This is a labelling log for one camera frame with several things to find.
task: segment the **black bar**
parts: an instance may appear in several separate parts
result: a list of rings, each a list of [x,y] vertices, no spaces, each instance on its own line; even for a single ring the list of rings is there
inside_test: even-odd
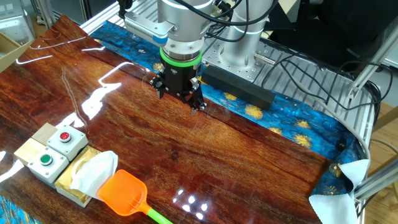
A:
[[[275,94],[226,70],[210,65],[201,80],[258,108],[269,110]]]

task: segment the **blue patterned cloth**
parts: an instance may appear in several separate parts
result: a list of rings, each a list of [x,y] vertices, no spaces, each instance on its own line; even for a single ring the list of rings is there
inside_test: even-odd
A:
[[[160,69],[159,48],[122,27],[105,22],[91,37],[143,67],[155,72]],[[271,108],[264,111],[206,83],[202,85],[202,91],[205,98],[333,160],[312,195],[339,195],[352,191],[352,182],[342,174],[338,165],[366,157],[358,140],[337,120],[276,92]],[[0,201],[0,223],[38,223],[7,199],[0,197]]]
[[[14,205],[8,199],[3,196],[0,197],[1,210],[0,210],[0,223],[7,224],[39,224],[36,219],[31,217],[23,209]]]

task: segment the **glossy wooden surface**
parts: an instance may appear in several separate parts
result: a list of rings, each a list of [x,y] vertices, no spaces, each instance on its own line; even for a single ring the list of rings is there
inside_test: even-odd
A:
[[[0,74],[1,173],[43,124],[76,111],[90,145],[114,151],[118,169],[140,178],[148,204],[173,223],[319,223],[308,197],[330,161],[210,101],[190,116],[172,96],[159,100],[147,84],[154,73],[138,65],[106,76],[126,59],[82,51],[101,47],[86,36],[63,16]],[[80,208],[26,168],[0,194],[43,223],[152,222],[97,200]]]

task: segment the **green ring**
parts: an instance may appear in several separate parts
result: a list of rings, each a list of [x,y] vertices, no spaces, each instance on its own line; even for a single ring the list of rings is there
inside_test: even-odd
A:
[[[187,67],[191,67],[193,65],[197,65],[201,62],[201,56],[202,56],[202,52],[200,51],[199,56],[190,62],[178,62],[178,61],[174,61],[170,58],[168,58],[168,56],[166,56],[166,54],[164,54],[163,52],[163,48],[160,48],[160,57],[162,57],[163,60],[165,60],[165,62],[176,66],[176,67],[180,67],[180,68],[187,68]]]

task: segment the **paper towel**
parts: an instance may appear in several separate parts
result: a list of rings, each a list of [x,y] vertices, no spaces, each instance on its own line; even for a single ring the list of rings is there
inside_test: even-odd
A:
[[[118,155],[112,151],[102,152],[86,162],[78,172],[72,172],[70,189],[100,200],[98,190],[115,173],[118,166]]]

